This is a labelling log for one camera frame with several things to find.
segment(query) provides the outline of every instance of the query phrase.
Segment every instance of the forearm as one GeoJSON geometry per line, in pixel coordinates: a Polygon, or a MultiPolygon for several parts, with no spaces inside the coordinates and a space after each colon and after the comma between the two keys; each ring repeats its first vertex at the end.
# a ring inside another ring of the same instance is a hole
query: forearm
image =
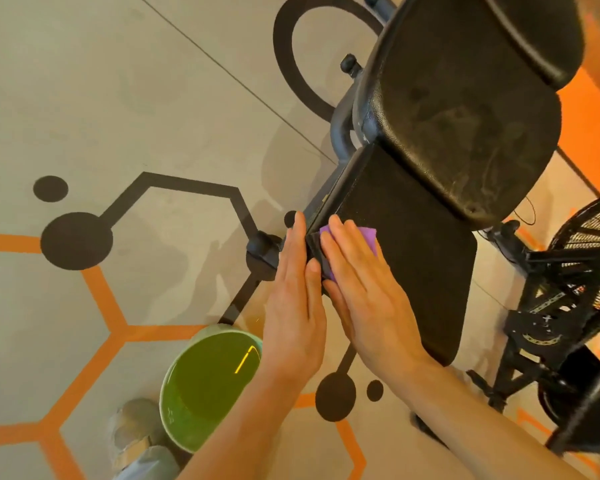
{"type": "Polygon", "coordinates": [[[253,380],[178,480],[251,480],[300,391],[258,370],[253,380]]]}
{"type": "Polygon", "coordinates": [[[477,478],[583,478],[433,360],[389,386],[477,478]]]}

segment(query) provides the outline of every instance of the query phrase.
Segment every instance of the right hand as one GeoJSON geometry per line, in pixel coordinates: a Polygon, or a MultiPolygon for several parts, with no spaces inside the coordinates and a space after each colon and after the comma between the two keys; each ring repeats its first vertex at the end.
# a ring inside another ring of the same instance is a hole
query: right hand
{"type": "Polygon", "coordinates": [[[329,218],[333,237],[320,236],[337,284],[328,291],[347,337],[365,365],[390,387],[433,359],[422,346],[409,298],[393,277],[376,241],[377,257],[351,220],[329,218]]]}

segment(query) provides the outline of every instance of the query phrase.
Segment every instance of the black ring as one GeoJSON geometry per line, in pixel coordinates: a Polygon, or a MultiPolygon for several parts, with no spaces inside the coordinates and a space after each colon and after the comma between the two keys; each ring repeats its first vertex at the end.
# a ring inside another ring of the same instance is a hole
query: black ring
{"type": "Polygon", "coordinates": [[[298,99],[317,116],[330,123],[335,108],[306,83],[298,69],[292,46],[294,29],[300,17],[313,8],[326,6],[352,14],[366,23],[378,36],[382,33],[383,24],[369,10],[353,0],[287,0],[276,15],[273,24],[273,51],[280,72],[298,99]]]}

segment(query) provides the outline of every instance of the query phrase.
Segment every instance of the floor seam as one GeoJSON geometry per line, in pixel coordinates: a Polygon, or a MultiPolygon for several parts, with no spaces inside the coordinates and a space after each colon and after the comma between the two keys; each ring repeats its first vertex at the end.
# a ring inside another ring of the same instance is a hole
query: floor seam
{"type": "Polygon", "coordinates": [[[183,30],[178,28],[178,26],[175,23],[173,23],[172,21],[170,21],[165,15],[163,15],[160,12],[160,10],[158,10],[156,7],[151,5],[151,3],[149,3],[149,1],[147,1],[147,0],[141,0],[141,1],[145,5],[147,5],[149,8],[151,8],[151,10],[153,10],[161,19],[163,19],[170,26],[172,26],[172,28],[174,28],[174,30],[176,30],[180,35],[182,35],[185,39],[187,39],[189,42],[191,42],[197,49],[199,49],[200,52],[202,52],[204,55],[206,55],[214,64],[216,64],[218,67],[220,67],[220,69],[222,69],[225,73],[227,73],[234,81],[236,81],[238,84],[240,84],[241,87],[243,87],[245,90],[247,90],[247,92],[249,94],[251,94],[258,101],[260,101],[268,110],[270,110],[273,114],[275,114],[277,117],[279,117],[280,120],[282,120],[287,126],[289,126],[289,128],[293,129],[293,131],[295,131],[307,143],[309,143],[312,147],[314,147],[314,149],[316,149],[316,151],[318,151],[323,157],[325,157],[331,163],[334,163],[336,165],[338,164],[337,161],[334,161],[331,158],[329,158],[326,153],[324,153],[318,146],[316,146],[311,140],[309,140],[309,138],[307,138],[304,134],[302,134],[302,132],[300,132],[300,130],[298,128],[293,126],[288,120],[284,119],[282,117],[282,115],[280,115],[279,112],[277,112],[275,109],[273,109],[261,97],[259,97],[255,92],[253,92],[250,88],[248,88],[247,85],[245,85],[245,83],[243,83],[240,79],[238,79],[236,76],[234,76],[226,67],[224,67],[224,65],[222,65],[215,58],[213,58],[211,56],[211,54],[209,54],[204,48],[200,47],[199,44],[197,44],[190,36],[188,36],[186,33],[184,33],[183,30]]]}

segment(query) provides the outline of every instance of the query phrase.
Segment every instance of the black mesh fan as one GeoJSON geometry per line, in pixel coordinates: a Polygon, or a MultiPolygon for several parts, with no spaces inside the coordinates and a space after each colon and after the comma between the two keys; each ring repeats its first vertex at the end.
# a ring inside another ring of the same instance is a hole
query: black mesh fan
{"type": "MultiPolygon", "coordinates": [[[[590,203],[576,215],[570,218],[555,234],[549,249],[574,249],[574,248],[597,248],[600,247],[600,198],[590,203]]],[[[577,273],[574,264],[558,264],[552,270],[554,275],[566,273],[577,273]]],[[[576,294],[581,288],[574,287],[576,294]]],[[[600,310],[600,291],[594,306],[600,310]]]]}

